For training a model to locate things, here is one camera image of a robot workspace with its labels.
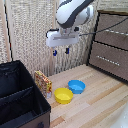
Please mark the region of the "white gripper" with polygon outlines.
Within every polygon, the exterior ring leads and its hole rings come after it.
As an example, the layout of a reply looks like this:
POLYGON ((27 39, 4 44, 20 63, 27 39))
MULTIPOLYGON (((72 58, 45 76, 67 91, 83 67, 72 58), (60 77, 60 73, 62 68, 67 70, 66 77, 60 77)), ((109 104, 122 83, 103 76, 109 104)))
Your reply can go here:
POLYGON ((78 33, 69 29, 50 29, 46 34, 46 45, 53 47, 53 56, 57 55, 56 46, 69 45, 65 51, 66 54, 69 54, 70 45, 78 41, 78 33))

